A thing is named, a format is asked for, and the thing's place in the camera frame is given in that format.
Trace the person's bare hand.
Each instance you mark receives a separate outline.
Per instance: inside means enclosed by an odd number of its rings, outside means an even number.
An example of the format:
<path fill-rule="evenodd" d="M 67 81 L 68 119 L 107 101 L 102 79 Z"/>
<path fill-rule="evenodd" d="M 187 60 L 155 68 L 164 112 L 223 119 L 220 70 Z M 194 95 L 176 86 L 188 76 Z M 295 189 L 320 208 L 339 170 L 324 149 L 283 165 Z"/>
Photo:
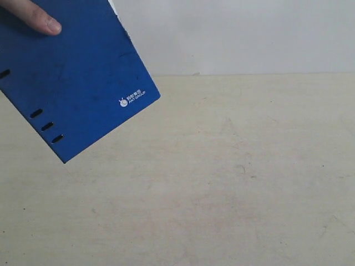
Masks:
<path fill-rule="evenodd" d="M 1 1 L 1 7 L 37 32 L 58 35 L 62 31 L 62 25 L 32 1 L 4 0 Z"/>

